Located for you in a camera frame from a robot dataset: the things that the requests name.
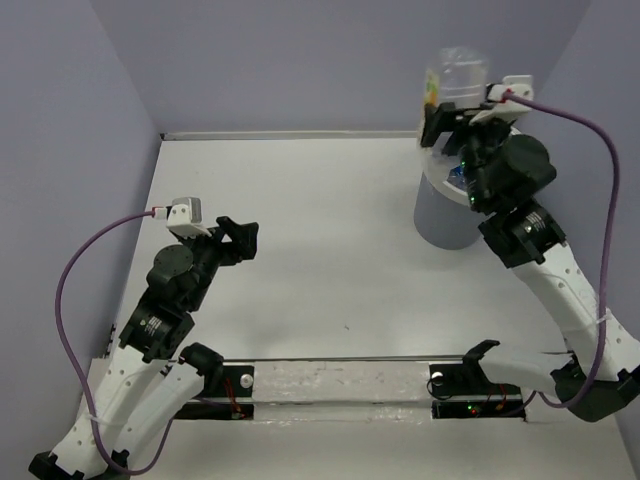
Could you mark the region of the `large clear yellow label bottle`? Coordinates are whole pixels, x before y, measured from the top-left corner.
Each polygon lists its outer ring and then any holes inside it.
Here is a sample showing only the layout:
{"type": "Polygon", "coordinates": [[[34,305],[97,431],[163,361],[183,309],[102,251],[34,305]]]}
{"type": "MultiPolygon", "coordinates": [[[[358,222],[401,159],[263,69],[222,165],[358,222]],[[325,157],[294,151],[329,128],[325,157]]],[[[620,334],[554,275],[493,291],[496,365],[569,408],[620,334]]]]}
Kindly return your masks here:
{"type": "Polygon", "coordinates": [[[425,73],[419,145],[424,106],[454,102],[458,116],[463,110],[477,108],[485,98],[488,72],[488,58],[473,48],[455,46],[439,50],[425,73]]]}

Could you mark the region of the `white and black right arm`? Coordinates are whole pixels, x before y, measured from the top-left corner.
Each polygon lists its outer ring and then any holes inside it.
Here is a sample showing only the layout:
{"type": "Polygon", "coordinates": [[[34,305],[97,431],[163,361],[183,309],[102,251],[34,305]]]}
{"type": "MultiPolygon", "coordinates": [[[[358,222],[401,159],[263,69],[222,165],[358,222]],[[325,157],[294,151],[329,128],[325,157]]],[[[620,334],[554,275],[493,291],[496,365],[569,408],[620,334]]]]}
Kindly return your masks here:
{"type": "Polygon", "coordinates": [[[606,285],[582,274],[560,224],[535,198],[557,176],[546,147],[512,131],[497,106],[425,105],[421,146],[441,137],[460,160],[479,231],[502,264],[535,295],[557,325],[563,353],[535,353],[484,340],[468,350],[460,379],[470,391],[524,387],[553,407],[595,423],[639,396],[639,342],[606,305],[606,285]]]}

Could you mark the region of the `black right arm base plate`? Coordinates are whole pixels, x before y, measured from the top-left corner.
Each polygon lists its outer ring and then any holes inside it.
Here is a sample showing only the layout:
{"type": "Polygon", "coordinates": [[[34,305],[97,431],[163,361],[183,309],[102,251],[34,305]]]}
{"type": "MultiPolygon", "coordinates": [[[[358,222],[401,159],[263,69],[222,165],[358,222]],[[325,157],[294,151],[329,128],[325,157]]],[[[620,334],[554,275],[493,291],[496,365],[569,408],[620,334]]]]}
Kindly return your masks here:
{"type": "Polygon", "coordinates": [[[431,364],[426,389],[434,420],[526,417],[519,387],[475,377],[461,363],[431,364]]]}

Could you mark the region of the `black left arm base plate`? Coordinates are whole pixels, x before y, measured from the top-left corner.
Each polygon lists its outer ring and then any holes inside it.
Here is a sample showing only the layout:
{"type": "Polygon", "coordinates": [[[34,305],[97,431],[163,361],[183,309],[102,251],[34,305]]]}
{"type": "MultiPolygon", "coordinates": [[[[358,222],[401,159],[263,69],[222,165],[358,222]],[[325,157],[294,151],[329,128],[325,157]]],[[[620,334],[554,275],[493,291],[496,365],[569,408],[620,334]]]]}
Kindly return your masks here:
{"type": "Polygon", "coordinates": [[[207,380],[201,393],[185,403],[176,420],[248,421],[254,418],[255,367],[226,363],[219,380],[207,380]]]}

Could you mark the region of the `blue label bottle sideways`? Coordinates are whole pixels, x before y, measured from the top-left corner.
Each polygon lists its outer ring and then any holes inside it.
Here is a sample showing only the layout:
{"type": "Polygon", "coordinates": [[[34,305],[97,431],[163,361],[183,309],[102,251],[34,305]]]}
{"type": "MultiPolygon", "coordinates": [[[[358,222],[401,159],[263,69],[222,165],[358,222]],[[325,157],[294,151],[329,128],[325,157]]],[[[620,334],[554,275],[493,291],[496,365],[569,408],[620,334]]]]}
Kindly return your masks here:
{"type": "Polygon", "coordinates": [[[464,172],[461,166],[457,166],[450,170],[448,181],[455,184],[465,184],[464,172]]]}

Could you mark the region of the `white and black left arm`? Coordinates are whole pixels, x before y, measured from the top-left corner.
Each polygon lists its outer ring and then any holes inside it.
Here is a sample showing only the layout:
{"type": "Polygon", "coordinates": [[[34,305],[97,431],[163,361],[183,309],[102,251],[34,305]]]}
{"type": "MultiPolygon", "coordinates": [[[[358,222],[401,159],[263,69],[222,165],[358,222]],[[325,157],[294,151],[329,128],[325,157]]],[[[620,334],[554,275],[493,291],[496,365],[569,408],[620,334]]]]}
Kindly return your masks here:
{"type": "Polygon", "coordinates": [[[259,225],[227,216],[216,222],[168,222],[175,244],[155,255],[98,387],[76,370],[86,407],[52,450],[34,456],[28,470],[36,478],[131,478],[135,450],[168,429],[189,400],[219,388],[222,356],[200,343],[181,344],[217,271],[255,258],[259,225]]]}

